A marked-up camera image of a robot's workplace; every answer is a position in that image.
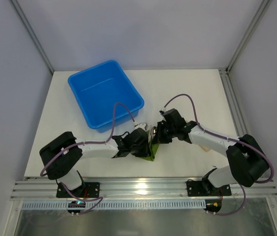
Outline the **green paper napkin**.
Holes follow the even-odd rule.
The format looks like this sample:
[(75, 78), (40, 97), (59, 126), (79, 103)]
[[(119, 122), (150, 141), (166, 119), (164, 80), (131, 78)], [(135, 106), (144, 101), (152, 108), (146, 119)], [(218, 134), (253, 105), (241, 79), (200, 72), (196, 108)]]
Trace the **green paper napkin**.
[(153, 143), (155, 138), (155, 131), (149, 130), (146, 133), (148, 134), (148, 152), (146, 156), (139, 157), (139, 158), (152, 162), (155, 160), (156, 153), (159, 148), (159, 144)]

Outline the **silver spoon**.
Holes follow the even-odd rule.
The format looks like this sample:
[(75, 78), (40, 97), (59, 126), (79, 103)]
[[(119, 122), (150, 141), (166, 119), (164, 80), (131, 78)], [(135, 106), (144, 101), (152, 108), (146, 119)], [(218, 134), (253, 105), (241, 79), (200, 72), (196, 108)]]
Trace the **silver spoon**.
[(157, 127), (153, 126), (153, 127), (151, 128), (150, 134), (151, 134), (151, 135), (155, 135), (156, 132), (157, 132)]

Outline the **beige cutlery tray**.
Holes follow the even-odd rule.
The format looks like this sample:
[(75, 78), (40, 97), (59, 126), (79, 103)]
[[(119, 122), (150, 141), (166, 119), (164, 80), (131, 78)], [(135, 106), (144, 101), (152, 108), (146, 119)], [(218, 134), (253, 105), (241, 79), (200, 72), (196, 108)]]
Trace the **beige cutlery tray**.
[(200, 146), (205, 152), (209, 152), (211, 149), (206, 146)]

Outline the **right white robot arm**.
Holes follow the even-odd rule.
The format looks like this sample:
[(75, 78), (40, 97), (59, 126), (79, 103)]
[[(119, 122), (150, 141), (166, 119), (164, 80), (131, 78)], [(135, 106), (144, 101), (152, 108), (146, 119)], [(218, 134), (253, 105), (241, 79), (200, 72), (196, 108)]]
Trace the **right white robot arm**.
[(251, 135), (229, 137), (214, 133), (195, 121), (185, 121), (176, 109), (160, 111), (160, 114), (163, 120), (157, 123), (153, 144), (169, 144), (177, 138), (188, 144), (205, 146), (227, 159), (227, 166), (213, 168), (201, 179), (201, 188), (208, 195), (230, 184), (251, 187), (270, 168)]

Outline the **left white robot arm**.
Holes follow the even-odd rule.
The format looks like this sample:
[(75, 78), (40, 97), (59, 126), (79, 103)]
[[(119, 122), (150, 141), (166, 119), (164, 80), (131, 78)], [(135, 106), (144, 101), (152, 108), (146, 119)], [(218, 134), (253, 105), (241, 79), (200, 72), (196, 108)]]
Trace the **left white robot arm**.
[(82, 198), (87, 193), (90, 198), (98, 198), (92, 193), (79, 171), (74, 169), (78, 161), (90, 158), (122, 158), (128, 155), (143, 158), (151, 155), (149, 134), (143, 128), (131, 133), (114, 135), (109, 141), (81, 141), (71, 131), (64, 132), (39, 151), (44, 168), (41, 176), (47, 176), (57, 183), (57, 198), (74, 195)]

